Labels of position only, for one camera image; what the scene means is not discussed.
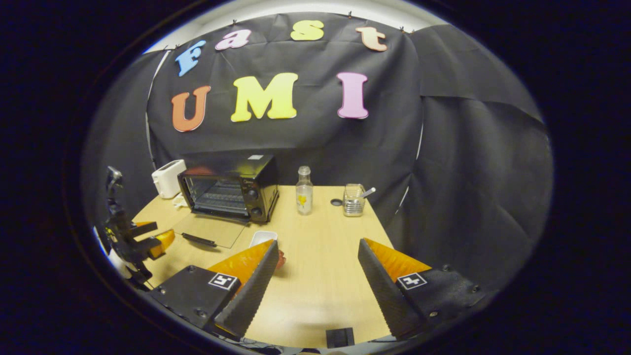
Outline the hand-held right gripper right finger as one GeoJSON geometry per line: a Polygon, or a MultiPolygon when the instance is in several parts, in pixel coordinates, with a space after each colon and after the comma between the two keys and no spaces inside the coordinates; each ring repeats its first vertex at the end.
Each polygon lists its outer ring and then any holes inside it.
{"type": "Polygon", "coordinates": [[[482,286],[450,265],[433,268],[368,238],[360,240],[358,260],[399,341],[449,325],[486,299],[482,286]]]}

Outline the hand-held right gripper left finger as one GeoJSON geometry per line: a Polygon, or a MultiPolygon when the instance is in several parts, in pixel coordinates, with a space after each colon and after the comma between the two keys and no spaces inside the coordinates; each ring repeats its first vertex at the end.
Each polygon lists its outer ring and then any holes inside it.
{"type": "Polygon", "coordinates": [[[210,268],[189,265],[149,296],[197,328],[239,341],[261,305],[279,257],[277,241],[267,240],[210,268]]]}

